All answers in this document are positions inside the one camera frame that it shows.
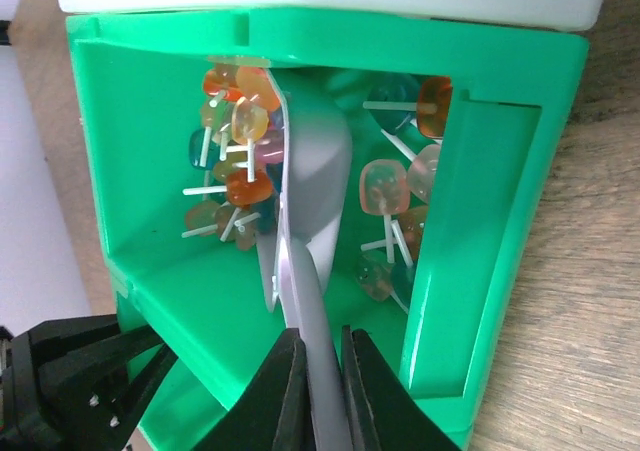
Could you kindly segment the finger of the left gripper black triangular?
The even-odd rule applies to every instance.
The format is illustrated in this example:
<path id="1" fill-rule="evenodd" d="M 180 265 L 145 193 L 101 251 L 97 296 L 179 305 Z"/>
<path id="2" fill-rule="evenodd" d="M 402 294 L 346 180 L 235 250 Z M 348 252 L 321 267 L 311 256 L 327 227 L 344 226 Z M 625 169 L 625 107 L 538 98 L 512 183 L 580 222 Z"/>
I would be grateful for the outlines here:
<path id="1" fill-rule="evenodd" d="M 121 450 L 175 353 L 148 325 L 122 331 L 114 315 L 73 318 L 55 328 L 44 364 L 44 398 L 62 450 Z"/>

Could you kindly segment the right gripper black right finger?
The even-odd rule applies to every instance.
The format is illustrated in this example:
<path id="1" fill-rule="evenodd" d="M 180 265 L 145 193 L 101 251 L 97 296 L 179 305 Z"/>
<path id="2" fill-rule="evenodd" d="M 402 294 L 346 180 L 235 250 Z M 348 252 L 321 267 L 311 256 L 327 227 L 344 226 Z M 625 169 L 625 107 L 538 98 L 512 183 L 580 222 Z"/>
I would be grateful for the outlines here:
<path id="1" fill-rule="evenodd" d="M 457 450 L 417 406 L 362 329 L 342 328 L 342 382 L 355 450 Z"/>

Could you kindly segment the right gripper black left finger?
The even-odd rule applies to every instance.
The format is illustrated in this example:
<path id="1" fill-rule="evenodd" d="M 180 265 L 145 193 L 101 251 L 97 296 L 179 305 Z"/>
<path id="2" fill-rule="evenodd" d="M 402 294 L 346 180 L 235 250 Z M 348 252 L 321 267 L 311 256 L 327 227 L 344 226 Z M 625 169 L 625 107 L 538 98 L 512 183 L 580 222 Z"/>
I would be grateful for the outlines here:
<path id="1" fill-rule="evenodd" d="M 306 440 L 306 347 L 285 329 L 227 414 L 196 450 L 301 450 Z"/>

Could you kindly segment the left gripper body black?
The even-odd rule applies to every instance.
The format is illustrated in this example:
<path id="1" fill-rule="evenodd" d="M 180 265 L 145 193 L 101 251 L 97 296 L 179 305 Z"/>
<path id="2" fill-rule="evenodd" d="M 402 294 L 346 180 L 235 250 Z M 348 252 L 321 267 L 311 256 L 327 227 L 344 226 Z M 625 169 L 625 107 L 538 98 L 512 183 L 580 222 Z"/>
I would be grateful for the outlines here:
<path id="1" fill-rule="evenodd" d="M 44 398 L 44 364 L 56 355 L 47 346 L 62 332 L 45 321 L 9 342 L 9 359 L 2 372 L 1 448 L 3 450 L 62 450 L 62 435 Z"/>

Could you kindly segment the lilac slotted plastic scoop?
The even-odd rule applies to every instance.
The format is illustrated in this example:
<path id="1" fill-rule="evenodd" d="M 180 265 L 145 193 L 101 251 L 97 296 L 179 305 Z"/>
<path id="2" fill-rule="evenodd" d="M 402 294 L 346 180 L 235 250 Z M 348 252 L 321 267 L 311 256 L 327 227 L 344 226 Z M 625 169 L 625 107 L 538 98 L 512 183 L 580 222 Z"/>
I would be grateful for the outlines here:
<path id="1" fill-rule="evenodd" d="M 349 450 L 341 373 L 323 295 L 331 275 L 352 158 L 343 112 L 320 87 L 293 70 L 273 69 L 282 101 L 285 152 L 269 307 L 306 346 L 315 446 Z"/>

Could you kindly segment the green bin candies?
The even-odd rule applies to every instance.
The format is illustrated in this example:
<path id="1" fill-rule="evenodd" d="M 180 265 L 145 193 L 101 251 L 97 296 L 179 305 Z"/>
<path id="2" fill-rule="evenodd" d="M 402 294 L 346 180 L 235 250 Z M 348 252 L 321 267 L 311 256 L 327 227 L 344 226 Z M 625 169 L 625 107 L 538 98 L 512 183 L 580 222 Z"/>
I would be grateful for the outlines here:
<path id="1" fill-rule="evenodd" d="M 469 446 L 536 207 L 584 69 L 573 33 L 245 7 L 67 21 L 120 324 L 177 360 L 141 422 L 194 446 L 280 334 L 269 307 L 285 152 L 273 69 L 343 112 L 352 158 L 323 295 Z M 345 393 L 342 382 L 343 397 Z"/>

